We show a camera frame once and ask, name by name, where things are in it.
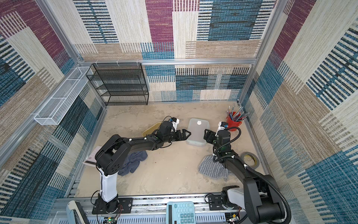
plastic container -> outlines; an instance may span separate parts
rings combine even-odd
[[[229,128],[230,127],[239,127],[240,124],[241,124],[241,121],[235,122],[235,121],[231,120],[229,116],[227,116],[226,117],[226,123],[228,123]]]
[[[206,141],[204,140],[205,129],[210,129],[210,124],[207,120],[198,118],[190,119],[188,131],[190,131],[192,135],[186,140],[187,144],[204,147],[206,145]]]

mounting plate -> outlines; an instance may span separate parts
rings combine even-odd
[[[124,197],[124,198],[118,198],[118,206],[122,205],[122,214],[131,213],[132,205],[133,205],[133,198],[131,197]],[[100,199],[96,199],[95,205],[92,209],[92,214],[108,214],[106,212],[106,202]]]
[[[207,198],[209,200],[210,211],[225,210],[221,200],[221,195],[208,195]]]

gray striped cloth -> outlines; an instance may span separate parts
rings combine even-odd
[[[203,161],[199,165],[198,171],[202,175],[205,175],[215,180],[223,177],[226,181],[229,174],[233,175],[233,173],[230,170],[224,168],[221,163],[214,163],[213,155],[208,155],[204,157]]]

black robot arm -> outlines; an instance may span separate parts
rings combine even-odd
[[[157,150],[163,147],[165,142],[186,140],[191,133],[185,129],[183,132],[176,130],[174,126],[177,123],[176,118],[163,121],[157,130],[142,138],[123,138],[117,134],[113,135],[96,153],[97,166],[103,169],[105,176],[112,175],[121,169],[127,156],[133,152]]]
[[[227,123],[222,122],[221,125],[227,127]],[[238,129],[239,134],[233,140],[230,140],[229,129]],[[243,183],[243,197],[247,216],[253,224],[272,222],[273,220],[284,219],[286,208],[286,219],[281,222],[288,224],[291,221],[291,210],[283,195],[278,191],[275,179],[271,175],[262,175],[256,172],[231,149],[230,143],[236,140],[241,134],[241,130],[237,127],[219,130],[217,133],[211,130],[205,130],[204,139],[213,144],[214,162],[221,163],[225,168],[230,170]],[[230,207],[234,200],[230,198],[229,188],[223,189],[223,204]]]

calculator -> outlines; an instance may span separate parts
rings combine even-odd
[[[168,202],[166,224],[196,224],[194,203],[192,201]]]

